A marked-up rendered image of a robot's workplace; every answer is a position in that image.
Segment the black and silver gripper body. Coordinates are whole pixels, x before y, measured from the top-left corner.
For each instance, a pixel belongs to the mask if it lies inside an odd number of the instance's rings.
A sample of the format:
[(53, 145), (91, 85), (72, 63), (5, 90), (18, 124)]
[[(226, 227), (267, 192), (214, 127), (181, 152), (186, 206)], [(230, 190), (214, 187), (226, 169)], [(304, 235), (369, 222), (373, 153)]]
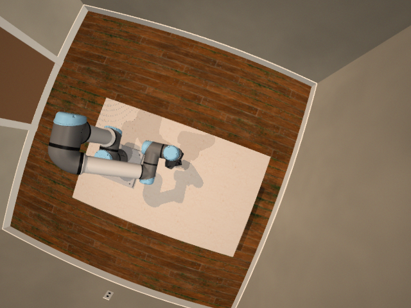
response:
[[(179, 150), (180, 150), (180, 157), (179, 157), (178, 159), (182, 159), (184, 153), (182, 152), (181, 149), (179, 149)], [(169, 169), (173, 169), (173, 168), (175, 167), (178, 159), (177, 159), (177, 160), (174, 160), (174, 161), (169, 161), (169, 160), (166, 159), (166, 161), (165, 161), (165, 167), (167, 167), (167, 168), (169, 168)]]

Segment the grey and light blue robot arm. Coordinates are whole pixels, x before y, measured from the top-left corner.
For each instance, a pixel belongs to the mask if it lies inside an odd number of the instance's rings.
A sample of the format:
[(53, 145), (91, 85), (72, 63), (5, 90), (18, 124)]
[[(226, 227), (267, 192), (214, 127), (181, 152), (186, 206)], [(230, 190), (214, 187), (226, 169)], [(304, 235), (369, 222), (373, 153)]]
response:
[[(120, 129), (93, 127), (86, 116), (68, 112), (57, 112), (53, 122), (48, 154), (56, 166), (68, 173), (135, 178), (142, 184), (151, 185), (159, 158), (174, 161), (180, 157), (176, 146), (144, 141), (141, 147), (141, 153), (145, 155), (143, 164), (130, 163), (126, 152), (119, 149)], [(80, 152), (80, 146), (85, 142), (103, 144), (92, 157)]]

